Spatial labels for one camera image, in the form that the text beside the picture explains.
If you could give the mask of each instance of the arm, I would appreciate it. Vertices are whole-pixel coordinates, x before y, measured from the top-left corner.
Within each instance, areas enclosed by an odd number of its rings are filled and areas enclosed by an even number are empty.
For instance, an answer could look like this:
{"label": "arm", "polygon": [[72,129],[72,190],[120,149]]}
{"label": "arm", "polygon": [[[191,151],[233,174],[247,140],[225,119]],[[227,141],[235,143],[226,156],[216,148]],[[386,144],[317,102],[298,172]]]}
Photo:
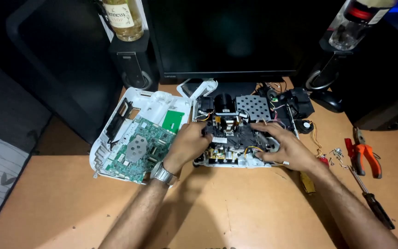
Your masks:
{"label": "arm", "polygon": [[256,123],[252,128],[268,132],[280,142],[278,152],[258,152],[256,156],[264,161],[288,161],[290,164],[286,167],[306,172],[351,248],[398,248],[397,237],[296,136],[278,124]]}
{"label": "arm", "polygon": [[[201,134],[206,123],[182,126],[164,159],[164,168],[168,172],[177,175],[185,163],[200,156],[208,147],[213,139],[211,134],[205,136]],[[139,248],[156,220],[168,189],[169,185],[158,179],[153,179],[148,185],[143,186],[99,248]]]}

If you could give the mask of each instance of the metal watch strap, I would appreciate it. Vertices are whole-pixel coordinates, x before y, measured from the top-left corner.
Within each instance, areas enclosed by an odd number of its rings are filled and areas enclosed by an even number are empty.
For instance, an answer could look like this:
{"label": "metal watch strap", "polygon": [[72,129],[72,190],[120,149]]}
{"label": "metal watch strap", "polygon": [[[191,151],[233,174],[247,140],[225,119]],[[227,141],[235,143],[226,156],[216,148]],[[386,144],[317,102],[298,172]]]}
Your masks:
{"label": "metal watch strap", "polygon": [[168,172],[164,168],[163,162],[160,162],[159,168],[156,171],[156,173],[154,174],[154,178],[156,178],[168,185],[173,185],[177,180],[177,177],[175,177],[172,173]]}

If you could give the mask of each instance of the small green circuit board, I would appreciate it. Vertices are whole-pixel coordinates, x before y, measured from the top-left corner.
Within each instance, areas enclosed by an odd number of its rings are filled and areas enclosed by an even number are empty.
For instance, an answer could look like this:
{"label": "small green circuit board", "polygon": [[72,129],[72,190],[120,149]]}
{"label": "small green circuit board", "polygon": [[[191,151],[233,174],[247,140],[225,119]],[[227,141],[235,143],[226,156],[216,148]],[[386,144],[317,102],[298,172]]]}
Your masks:
{"label": "small green circuit board", "polygon": [[164,122],[162,123],[162,127],[177,133],[179,131],[180,122],[182,121],[182,117],[185,113],[175,112],[175,111],[167,111],[165,115]]}
{"label": "small green circuit board", "polygon": [[175,136],[176,133],[136,117],[124,138],[113,148],[103,169],[112,176],[140,184],[144,175],[167,155]]}

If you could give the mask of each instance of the wristwatch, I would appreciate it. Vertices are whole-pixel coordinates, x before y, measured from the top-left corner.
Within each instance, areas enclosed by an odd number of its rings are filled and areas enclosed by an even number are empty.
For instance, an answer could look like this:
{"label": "wristwatch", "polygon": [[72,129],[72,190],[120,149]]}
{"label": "wristwatch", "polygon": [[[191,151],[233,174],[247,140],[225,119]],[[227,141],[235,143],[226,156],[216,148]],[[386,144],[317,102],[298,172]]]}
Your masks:
{"label": "wristwatch", "polygon": [[160,181],[163,181],[164,183],[168,185],[173,185],[177,177],[175,177],[172,173],[168,172],[166,169],[164,169],[164,163],[163,162],[158,162],[154,168],[152,169],[150,173],[150,179],[158,179]]}

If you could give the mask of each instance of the computer monitor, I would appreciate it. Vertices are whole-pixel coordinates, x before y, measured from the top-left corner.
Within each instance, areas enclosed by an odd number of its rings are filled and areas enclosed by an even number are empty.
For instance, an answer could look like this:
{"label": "computer monitor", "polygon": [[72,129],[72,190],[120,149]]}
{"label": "computer monitor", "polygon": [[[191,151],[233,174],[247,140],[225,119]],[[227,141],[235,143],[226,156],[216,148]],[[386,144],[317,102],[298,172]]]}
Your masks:
{"label": "computer monitor", "polygon": [[164,78],[290,76],[343,0],[143,0]]}

